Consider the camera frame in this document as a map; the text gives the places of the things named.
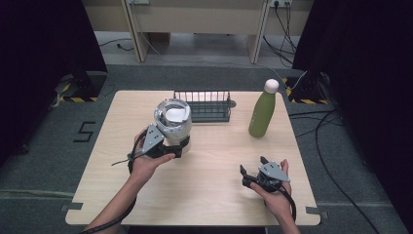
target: bottle cap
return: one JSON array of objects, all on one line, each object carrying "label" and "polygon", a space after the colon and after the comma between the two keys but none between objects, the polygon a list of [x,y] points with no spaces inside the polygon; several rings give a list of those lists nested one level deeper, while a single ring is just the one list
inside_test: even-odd
[{"label": "bottle cap", "polygon": [[268,94],[275,94],[277,90],[279,89],[279,82],[274,79],[269,79],[267,82],[265,82],[264,90]]}]

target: power outlet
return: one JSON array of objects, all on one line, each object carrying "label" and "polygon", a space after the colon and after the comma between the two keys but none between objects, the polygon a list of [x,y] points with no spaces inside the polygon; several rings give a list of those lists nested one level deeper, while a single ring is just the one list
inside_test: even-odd
[{"label": "power outlet", "polygon": [[291,7],[292,0],[271,0],[271,5],[270,7],[275,7],[276,2],[279,2],[279,8],[286,8],[289,4],[289,7]]}]

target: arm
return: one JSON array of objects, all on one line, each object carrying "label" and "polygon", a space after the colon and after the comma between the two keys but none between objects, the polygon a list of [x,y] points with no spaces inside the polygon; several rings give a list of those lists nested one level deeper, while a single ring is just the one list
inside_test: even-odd
[{"label": "arm", "polygon": [[[281,162],[282,171],[288,175],[288,162],[283,160]],[[288,182],[283,182],[282,186],[291,194],[291,185]],[[264,198],[268,210],[274,215],[280,224],[282,233],[284,234],[298,234],[300,230],[294,222],[291,215],[290,204],[286,198],[280,193],[269,193],[256,183],[251,184],[251,188]]]},{"label": "arm", "polygon": [[[143,145],[144,139],[139,143],[139,147]],[[136,194],[152,177],[155,170],[165,162],[174,158],[174,154],[167,154],[162,157],[153,159],[146,155],[138,157],[133,162],[133,169],[130,177],[125,182],[124,186],[118,191],[113,199],[106,205],[100,214],[85,228],[89,230],[104,223],[114,220],[123,214],[131,205]],[[121,223],[105,230],[99,231],[99,234],[114,234],[117,232]]]}]

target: gray floor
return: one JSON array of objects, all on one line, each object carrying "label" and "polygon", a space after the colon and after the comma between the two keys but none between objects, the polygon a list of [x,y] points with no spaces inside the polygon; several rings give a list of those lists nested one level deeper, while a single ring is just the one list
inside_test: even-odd
[{"label": "gray floor", "polygon": [[[97,32],[100,44],[128,33]],[[268,37],[274,46],[280,37]],[[9,158],[0,169],[0,233],[77,233],[81,226],[65,223],[63,207],[70,203],[88,162],[110,102],[119,90],[174,90],[230,88],[233,91],[260,91],[267,79],[299,75],[290,70],[265,45],[258,64],[248,59],[245,37],[241,35],[172,34],[170,45],[155,45],[147,61],[137,63],[131,41],[101,47],[109,74],[98,101],[61,102],[53,108],[29,142],[29,153]],[[289,114],[330,110],[333,104],[290,103],[285,89],[280,93]],[[302,226],[303,233],[374,233],[367,221],[325,172],[316,148],[314,129],[324,114],[291,117],[294,133],[318,207],[321,224]],[[380,233],[407,233],[386,193],[363,164],[351,136],[342,126],[339,113],[319,129],[319,148],[326,167],[377,227]],[[86,131],[94,132],[89,142],[75,143],[81,123],[94,121]],[[270,227],[269,233],[281,233]]]}]

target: wire basket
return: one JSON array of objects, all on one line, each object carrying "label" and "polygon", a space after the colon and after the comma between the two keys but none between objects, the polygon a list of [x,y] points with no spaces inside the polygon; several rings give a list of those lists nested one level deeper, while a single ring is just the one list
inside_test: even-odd
[{"label": "wire basket", "polygon": [[231,107],[235,106],[228,90],[174,91],[173,98],[188,103],[193,123],[229,122]]}]

